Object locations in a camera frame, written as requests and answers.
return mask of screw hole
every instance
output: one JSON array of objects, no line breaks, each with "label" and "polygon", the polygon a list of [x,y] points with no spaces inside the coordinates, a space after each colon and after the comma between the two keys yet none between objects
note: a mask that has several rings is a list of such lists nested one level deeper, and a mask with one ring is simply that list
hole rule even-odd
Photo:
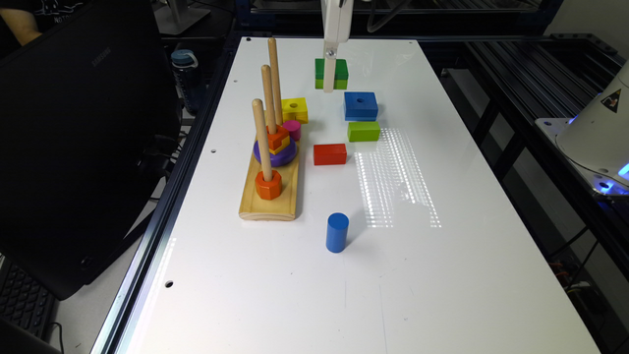
[{"label": "screw hole", "polygon": [[80,264],[81,269],[82,269],[82,270],[87,270],[87,269],[89,269],[89,268],[91,267],[91,263],[92,263],[93,261],[94,261],[94,259],[93,259],[92,257],[90,257],[90,256],[87,256],[87,257],[83,258],[83,259],[81,260],[81,264]]}]

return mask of blue cylinder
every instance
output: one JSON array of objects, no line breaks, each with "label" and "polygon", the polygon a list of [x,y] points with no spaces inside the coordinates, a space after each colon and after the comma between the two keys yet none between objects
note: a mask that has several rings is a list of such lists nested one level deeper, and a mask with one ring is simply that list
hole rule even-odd
[{"label": "blue cylinder", "polygon": [[177,88],[184,98],[186,109],[191,114],[197,114],[207,91],[197,57],[192,50],[183,49],[175,50],[170,58]]},{"label": "blue cylinder", "polygon": [[345,242],[347,241],[347,229],[350,225],[350,219],[345,214],[335,212],[327,218],[327,238],[325,247],[328,251],[339,253],[345,250]]}]

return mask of white robot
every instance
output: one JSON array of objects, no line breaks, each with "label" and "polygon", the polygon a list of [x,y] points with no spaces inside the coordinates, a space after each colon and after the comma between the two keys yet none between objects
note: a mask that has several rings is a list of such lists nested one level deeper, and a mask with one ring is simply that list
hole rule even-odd
[{"label": "white robot", "polygon": [[629,66],[570,120],[539,119],[538,126],[606,197],[629,197]]},{"label": "white robot", "polygon": [[323,14],[323,92],[334,90],[334,71],[339,43],[347,42],[352,27],[354,0],[321,0]]}]

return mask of red rectangular block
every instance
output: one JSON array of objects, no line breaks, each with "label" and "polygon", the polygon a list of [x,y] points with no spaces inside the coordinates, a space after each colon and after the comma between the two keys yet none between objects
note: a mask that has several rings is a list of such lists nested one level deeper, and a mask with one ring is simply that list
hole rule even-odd
[{"label": "red rectangular block", "polygon": [[314,165],[345,164],[347,150],[345,144],[328,144],[314,146]]}]

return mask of colorful block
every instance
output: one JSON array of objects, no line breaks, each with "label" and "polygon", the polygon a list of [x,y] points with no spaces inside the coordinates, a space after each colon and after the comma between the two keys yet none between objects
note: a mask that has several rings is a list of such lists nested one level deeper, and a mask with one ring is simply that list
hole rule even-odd
[{"label": "colorful block", "polygon": [[[325,59],[314,59],[314,78],[323,80],[325,72]],[[334,68],[334,80],[349,80],[350,72],[347,69],[347,61],[345,59],[336,59],[336,67]]]},{"label": "colorful block", "polygon": [[295,142],[298,142],[299,139],[302,138],[302,123],[296,120],[289,120],[284,122],[283,127],[288,131],[288,134]]},{"label": "colorful block", "polygon": [[268,136],[268,150],[280,152],[286,146],[284,145],[284,140],[288,138],[288,131],[281,126],[277,126],[277,133],[269,134],[268,126],[266,127],[266,134]]},{"label": "colorful block", "polygon": [[346,121],[374,121],[377,117],[373,92],[345,92],[343,107]]},{"label": "colorful block", "polygon": [[282,176],[273,170],[273,179],[264,181],[264,173],[260,171],[256,176],[256,192],[260,198],[272,201],[282,194]]},{"label": "colorful block", "polygon": [[335,212],[327,218],[325,247],[329,252],[339,253],[345,250],[349,227],[350,219],[344,213]]},{"label": "colorful block", "polygon": [[278,154],[280,151],[282,151],[283,149],[287,148],[288,145],[291,144],[291,137],[290,136],[286,136],[286,138],[284,138],[282,140],[282,146],[277,148],[277,149],[271,149],[269,148],[268,151],[272,154]]},{"label": "colorful block", "polygon": [[296,120],[301,124],[308,124],[308,107],[305,98],[282,99],[282,116],[284,122]]},{"label": "colorful block", "polygon": [[[315,79],[314,88],[323,89],[323,79]],[[334,80],[334,89],[347,89],[347,80]]]},{"label": "colorful block", "polygon": [[[281,150],[277,154],[269,154],[271,157],[271,167],[280,167],[286,164],[289,164],[295,156],[297,156],[297,144],[295,141],[291,139],[291,144],[288,147]],[[257,162],[259,162],[259,147],[257,146],[257,142],[254,143],[254,156],[256,157]]]},{"label": "colorful block", "polygon": [[345,144],[328,144],[314,146],[314,165],[345,164],[347,150]]},{"label": "colorful block", "polygon": [[376,142],[380,138],[380,125],[377,122],[350,122],[347,138],[350,142]]}]

